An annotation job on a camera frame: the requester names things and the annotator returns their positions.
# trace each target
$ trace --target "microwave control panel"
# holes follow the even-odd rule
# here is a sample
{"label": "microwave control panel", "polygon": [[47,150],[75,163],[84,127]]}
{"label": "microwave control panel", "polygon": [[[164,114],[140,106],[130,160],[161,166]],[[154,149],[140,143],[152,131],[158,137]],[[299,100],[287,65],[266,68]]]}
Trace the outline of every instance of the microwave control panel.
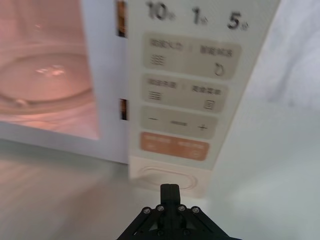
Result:
{"label": "microwave control panel", "polygon": [[128,2],[130,156],[213,168],[279,2]]}

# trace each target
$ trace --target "white microwave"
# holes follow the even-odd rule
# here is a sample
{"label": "white microwave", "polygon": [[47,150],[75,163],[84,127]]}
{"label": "white microwave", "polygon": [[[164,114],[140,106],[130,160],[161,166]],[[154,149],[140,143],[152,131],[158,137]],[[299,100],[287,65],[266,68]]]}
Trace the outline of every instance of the white microwave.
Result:
{"label": "white microwave", "polygon": [[200,196],[279,2],[2,0],[0,138]]}

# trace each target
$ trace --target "orange button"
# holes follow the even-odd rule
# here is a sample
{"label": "orange button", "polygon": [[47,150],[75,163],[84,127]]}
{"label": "orange button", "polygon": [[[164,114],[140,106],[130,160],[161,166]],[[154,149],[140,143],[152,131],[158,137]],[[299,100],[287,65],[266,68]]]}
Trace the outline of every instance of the orange button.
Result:
{"label": "orange button", "polygon": [[209,151],[207,142],[149,132],[141,133],[140,146],[144,151],[197,161],[204,161]]}

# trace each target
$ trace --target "oval button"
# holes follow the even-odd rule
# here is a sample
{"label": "oval button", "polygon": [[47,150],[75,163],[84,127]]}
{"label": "oval button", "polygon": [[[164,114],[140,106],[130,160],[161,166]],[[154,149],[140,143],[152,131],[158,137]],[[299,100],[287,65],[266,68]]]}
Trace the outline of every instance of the oval button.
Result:
{"label": "oval button", "polygon": [[181,190],[191,190],[197,185],[194,176],[157,167],[144,167],[139,171],[140,179],[154,186],[178,184]]}

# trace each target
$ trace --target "number 5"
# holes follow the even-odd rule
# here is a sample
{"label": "number 5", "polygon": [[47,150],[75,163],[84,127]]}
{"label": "number 5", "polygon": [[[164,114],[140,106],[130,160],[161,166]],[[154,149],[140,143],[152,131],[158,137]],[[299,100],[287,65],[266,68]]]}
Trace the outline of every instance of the number 5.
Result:
{"label": "number 5", "polygon": [[239,27],[239,18],[241,18],[241,13],[238,11],[233,11],[230,16],[231,23],[228,24],[228,28],[231,30],[235,30]]}

